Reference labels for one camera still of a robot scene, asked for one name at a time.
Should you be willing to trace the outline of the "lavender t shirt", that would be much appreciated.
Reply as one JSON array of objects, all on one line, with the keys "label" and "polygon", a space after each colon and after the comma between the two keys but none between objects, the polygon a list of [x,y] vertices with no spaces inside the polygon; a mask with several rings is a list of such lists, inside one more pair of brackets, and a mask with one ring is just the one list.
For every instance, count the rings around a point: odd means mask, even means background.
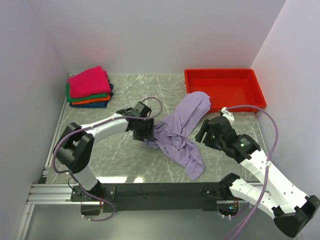
[{"label": "lavender t shirt", "polygon": [[146,146],[161,150],[170,160],[184,168],[192,181],[202,175],[205,164],[189,136],[210,108],[210,97],[205,92],[188,93],[173,113],[154,126],[154,139],[144,141]]}]

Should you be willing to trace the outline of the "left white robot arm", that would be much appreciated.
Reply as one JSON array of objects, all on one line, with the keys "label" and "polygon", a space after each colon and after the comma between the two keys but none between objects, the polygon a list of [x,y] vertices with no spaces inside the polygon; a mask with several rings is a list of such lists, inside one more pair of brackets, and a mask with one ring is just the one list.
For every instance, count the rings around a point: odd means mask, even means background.
[{"label": "left white robot arm", "polygon": [[101,183],[89,167],[94,144],[113,135],[132,132],[137,141],[154,138],[154,119],[151,108],[139,101],[134,107],[118,110],[116,113],[91,124],[67,125],[53,150],[53,161],[64,165],[82,186],[82,195],[88,201],[102,197]]}]

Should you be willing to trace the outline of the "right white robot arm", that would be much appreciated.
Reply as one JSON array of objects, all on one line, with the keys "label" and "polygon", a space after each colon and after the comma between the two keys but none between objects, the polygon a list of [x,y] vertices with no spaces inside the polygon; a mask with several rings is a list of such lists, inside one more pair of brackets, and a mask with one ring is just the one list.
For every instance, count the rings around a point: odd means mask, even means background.
[{"label": "right white robot arm", "polygon": [[256,205],[269,215],[276,227],[287,237],[295,238],[314,217],[320,207],[315,195],[297,188],[270,161],[260,145],[247,134],[237,134],[232,119],[224,115],[205,119],[195,136],[198,143],[219,150],[252,173],[262,189],[230,173],[219,182],[218,194],[230,200],[233,197]]}]

